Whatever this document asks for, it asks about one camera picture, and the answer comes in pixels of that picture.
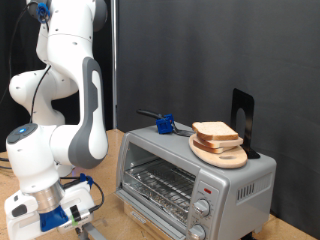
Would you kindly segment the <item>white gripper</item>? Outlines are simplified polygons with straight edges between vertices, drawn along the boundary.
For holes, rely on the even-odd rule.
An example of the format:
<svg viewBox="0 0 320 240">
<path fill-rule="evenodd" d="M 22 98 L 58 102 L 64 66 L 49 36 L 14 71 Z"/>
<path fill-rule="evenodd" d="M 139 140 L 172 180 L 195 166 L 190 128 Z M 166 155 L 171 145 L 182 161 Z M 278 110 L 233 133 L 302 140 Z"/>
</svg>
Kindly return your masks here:
<svg viewBox="0 0 320 240">
<path fill-rule="evenodd" d="M 33 240 L 53 230 L 64 234 L 75 229 L 79 240 L 85 240 L 79 227 L 93 220 L 93 206 L 87 182 L 66 190 L 59 182 L 35 193 L 19 190 L 4 204 L 9 239 Z"/>
</svg>

